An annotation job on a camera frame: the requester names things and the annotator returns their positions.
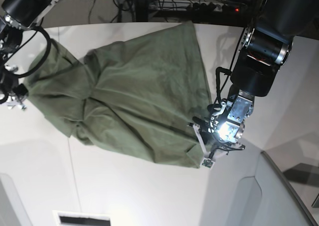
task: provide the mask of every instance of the white table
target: white table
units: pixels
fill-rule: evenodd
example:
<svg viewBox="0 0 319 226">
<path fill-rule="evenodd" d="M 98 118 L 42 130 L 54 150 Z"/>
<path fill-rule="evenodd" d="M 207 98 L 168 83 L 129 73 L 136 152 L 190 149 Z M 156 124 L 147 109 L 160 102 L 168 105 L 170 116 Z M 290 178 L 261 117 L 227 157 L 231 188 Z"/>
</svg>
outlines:
<svg viewBox="0 0 319 226">
<path fill-rule="evenodd" d="M 114 23 L 48 29 L 52 38 L 81 59 L 90 50 L 175 26 L 173 23 Z M 228 68 L 241 28 L 196 25 L 212 97 L 215 69 Z M 25 33 L 24 40 L 31 33 Z M 244 137 L 263 148 L 294 100 L 299 83 L 316 54 L 318 42 L 296 37 L 286 65 L 266 98 L 256 98 Z M 45 47 L 40 34 L 10 62 L 27 70 Z M 226 86 L 225 96 L 230 82 Z M 218 225 L 225 223 L 236 183 L 253 175 L 259 150 L 220 160 L 212 172 L 156 165 L 68 140 L 26 102 L 28 110 L 0 108 L 0 173 L 9 174 L 34 226 L 53 226 L 52 210 L 109 214 L 113 226 L 199 225 L 206 187 L 215 187 L 211 200 Z"/>
</svg>

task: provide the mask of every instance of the green fabric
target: green fabric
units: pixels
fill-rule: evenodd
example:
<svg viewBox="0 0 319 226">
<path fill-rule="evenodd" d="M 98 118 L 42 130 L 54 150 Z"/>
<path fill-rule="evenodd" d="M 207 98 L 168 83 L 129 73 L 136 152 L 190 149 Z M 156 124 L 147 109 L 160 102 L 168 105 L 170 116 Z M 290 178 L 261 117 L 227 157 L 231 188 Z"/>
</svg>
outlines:
<svg viewBox="0 0 319 226">
<path fill-rule="evenodd" d="M 206 116 L 211 100 L 192 23 L 98 48 L 84 62 L 54 42 L 24 82 L 58 130 L 105 150 L 199 167 L 202 151 L 187 123 Z"/>
</svg>

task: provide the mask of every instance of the vent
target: vent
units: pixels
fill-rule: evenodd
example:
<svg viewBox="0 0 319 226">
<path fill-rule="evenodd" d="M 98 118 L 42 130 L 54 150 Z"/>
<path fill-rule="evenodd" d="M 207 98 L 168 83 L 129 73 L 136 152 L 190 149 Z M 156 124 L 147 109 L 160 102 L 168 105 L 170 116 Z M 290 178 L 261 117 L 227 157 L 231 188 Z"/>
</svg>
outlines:
<svg viewBox="0 0 319 226">
<path fill-rule="evenodd" d="M 110 218 L 106 215 L 57 211 L 54 214 L 57 226 L 111 226 Z"/>
</svg>

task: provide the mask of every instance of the green cloth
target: green cloth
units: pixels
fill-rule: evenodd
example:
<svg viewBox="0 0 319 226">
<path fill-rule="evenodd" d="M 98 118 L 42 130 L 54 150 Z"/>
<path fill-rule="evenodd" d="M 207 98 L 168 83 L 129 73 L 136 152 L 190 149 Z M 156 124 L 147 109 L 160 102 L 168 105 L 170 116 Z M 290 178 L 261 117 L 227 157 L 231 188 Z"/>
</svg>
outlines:
<svg viewBox="0 0 319 226">
<path fill-rule="evenodd" d="M 24 83 L 59 131 L 155 163 L 199 167 L 202 151 L 187 124 L 208 114 L 211 99 L 192 23 L 92 50 L 85 64 L 53 43 Z"/>
</svg>

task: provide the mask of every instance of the wrinkled fabric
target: wrinkled fabric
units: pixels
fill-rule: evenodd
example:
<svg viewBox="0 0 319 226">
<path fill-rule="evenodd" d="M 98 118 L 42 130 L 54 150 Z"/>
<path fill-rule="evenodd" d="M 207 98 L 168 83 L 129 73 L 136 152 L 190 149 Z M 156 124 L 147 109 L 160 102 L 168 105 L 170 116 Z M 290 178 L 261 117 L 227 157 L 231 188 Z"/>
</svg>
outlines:
<svg viewBox="0 0 319 226">
<path fill-rule="evenodd" d="M 84 64 L 53 42 L 24 83 L 29 100 L 67 137 L 155 163 L 200 165 L 187 124 L 207 115 L 211 99 L 192 23 L 92 50 Z"/>
</svg>

